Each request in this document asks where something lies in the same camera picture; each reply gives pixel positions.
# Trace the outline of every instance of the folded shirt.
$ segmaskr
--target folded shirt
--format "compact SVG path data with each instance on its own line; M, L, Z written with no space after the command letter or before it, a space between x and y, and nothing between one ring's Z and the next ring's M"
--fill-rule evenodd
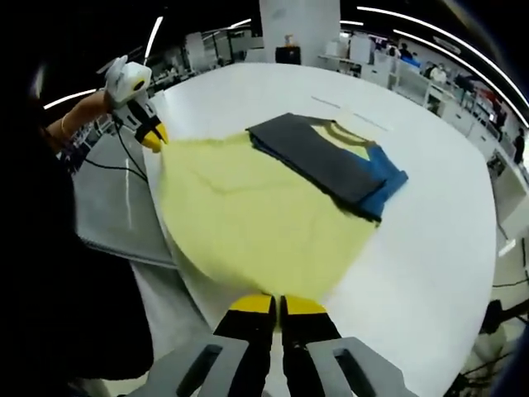
M255 149L282 161L330 195L339 207L379 220L365 212L360 202L381 189L385 179L320 136L310 119L287 113L248 130Z

